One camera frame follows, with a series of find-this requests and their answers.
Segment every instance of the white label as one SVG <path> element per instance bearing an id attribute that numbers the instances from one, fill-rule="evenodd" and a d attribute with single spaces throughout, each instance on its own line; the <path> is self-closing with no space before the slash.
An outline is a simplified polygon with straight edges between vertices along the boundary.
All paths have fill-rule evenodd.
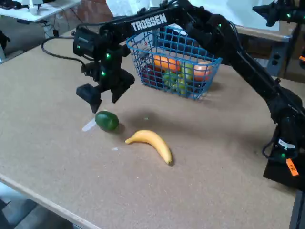
<path id="1" fill-rule="evenodd" d="M 287 142 L 284 142 L 282 139 L 278 140 L 278 143 L 287 149 L 295 149 L 295 145 L 288 144 Z"/>
<path id="2" fill-rule="evenodd" d="M 166 23 L 167 19 L 165 14 L 159 14 L 150 18 L 145 18 L 141 21 L 135 21 L 132 23 L 134 31 L 138 30 L 144 30 L 146 28 L 150 28 L 155 25 L 161 25 L 163 23 Z"/>

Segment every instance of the small white paper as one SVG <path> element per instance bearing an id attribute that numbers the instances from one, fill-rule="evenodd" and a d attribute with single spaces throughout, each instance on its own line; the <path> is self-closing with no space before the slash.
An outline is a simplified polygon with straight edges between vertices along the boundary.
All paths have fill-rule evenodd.
<path id="1" fill-rule="evenodd" d="M 96 125 L 95 119 L 92 119 L 90 122 L 88 122 L 81 130 L 86 132 L 93 128 Z"/>

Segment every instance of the table edge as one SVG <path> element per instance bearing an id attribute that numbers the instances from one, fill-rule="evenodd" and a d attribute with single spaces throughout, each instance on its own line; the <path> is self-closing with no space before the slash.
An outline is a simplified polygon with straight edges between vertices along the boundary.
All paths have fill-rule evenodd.
<path id="1" fill-rule="evenodd" d="M 59 11 L 55 11 L 55 12 L 52 12 L 52 13 L 50 13 L 50 14 L 41 16 L 41 17 L 39 17 L 39 18 L 36 19 L 36 20 L 29 20 L 28 18 L 23 17 L 23 16 L 21 16 L 21 17 L 20 17 L 20 16 L 19 16 L 19 17 L 14 17 L 14 16 L 10 15 L 9 13 L 0 13 L 0 15 L 6 16 L 6 17 L 10 17 L 10 18 L 16 18 L 16 19 L 19 19 L 19 20 L 30 21 L 30 22 L 39 22 L 39 21 L 41 21 L 41 20 L 43 20 L 43 19 L 46 19 L 46 18 L 48 18 L 48 17 L 50 17 L 50 16 L 52 16 L 52 15 L 55 15 L 55 14 L 60 13 L 61 11 L 64 11 L 65 9 L 75 7 L 76 5 L 79 5 L 79 4 L 81 4 L 81 0 L 78 0 L 78 1 L 76 1 L 76 2 L 74 2 L 74 3 L 71 3 L 71 4 L 68 5 L 68 6 L 63 6 L 63 7 L 61 7 L 61 9 L 60 9 Z"/>
<path id="2" fill-rule="evenodd" d="M 90 223 L 89 221 L 75 215 L 74 213 L 68 211 L 67 209 L 55 204 L 54 202 L 48 200 L 47 198 L 33 192 L 32 190 L 24 187 L 23 185 L 13 181 L 12 179 L 6 177 L 5 175 L 0 173 L 0 182 L 9 186 L 10 188 L 24 194 L 29 199 L 35 201 L 36 203 L 42 205 L 46 209 L 58 214 L 59 216 L 67 219 L 71 223 L 82 227 L 84 229 L 101 229 L 96 225 Z"/>

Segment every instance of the blue wire basket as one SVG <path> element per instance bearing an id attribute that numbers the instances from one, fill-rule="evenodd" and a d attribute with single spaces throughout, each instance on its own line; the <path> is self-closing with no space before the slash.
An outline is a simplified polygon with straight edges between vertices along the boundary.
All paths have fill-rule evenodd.
<path id="1" fill-rule="evenodd" d="M 144 85 L 194 100 L 208 90 L 222 62 L 176 27 L 132 36 L 126 44 Z"/>

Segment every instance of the plastic fruit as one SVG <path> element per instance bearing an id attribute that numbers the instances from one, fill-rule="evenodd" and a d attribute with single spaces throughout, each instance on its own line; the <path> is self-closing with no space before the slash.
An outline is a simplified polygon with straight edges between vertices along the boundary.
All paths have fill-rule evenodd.
<path id="1" fill-rule="evenodd" d="M 133 142 L 144 142 L 152 145 L 158 153 L 161 155 L 163 160 L 170 164 L 172 161 L 172 154 L 165 141 L 151 130 L 139 130 L 131 138 L 125 141 L 126 144 Z"/>
<path id="2" fill-rule="evenodd" d="M 208 75 L 212 72 L 212 66 L 207 64 L 210 63 L 203 61 L 199 65 L 194 66 L 195 81 L 202 82 L 208 80 Z"/>
<path id="3" fill-rule="evenodd" d="M 150 68 L 148 68 L 148 71 L 146 68 L 142 68 L 141 70 L 141 79 L 144 83 L 156 86 L 163 87 L 163 80 L 162 80 L 162 74 L 161 72 L 154 71 Z"/>
<path id="4" fill-rule="evenodd" d="M 96 124 L 103 130 L 115 130 L 119 126 L 119 118 L 109 111 L 100 111 L 95 115 Z"/>
<path id="5" fill-rule="evenodd" d="M 163 79 L 164 80 L 170 80 L 171 82 L 176 82 L 177 81 L 177 78 L 178 78 L 178 76 L 177 76 L 177 74 L 176 73 L 173 73 L 173 72 L 171 72 L 171 71 L 169 71 L 169 70 L 166 70 L 164 73 L 163 73 Z"/>
<path id="6" fill-rule="evenodd" d="M 187 80 L 193 80 L 193 65 L 191 63 L 182 63 L 180 78 L 185 78 Z"/>
<path id="7" fill-rule="evenodd" d="M 184 89 L 186 87 L 186 83 L 184 79 L 179 79 L 178 80 L 178 88 L 179 89 Z"/>
<path id="8" fill-rule="evenodd" d="M 180 71 L 180 62 L 170 57 L 154 55 L 154 64 L 162 69 L 169 69 L 172 72 Z"/>

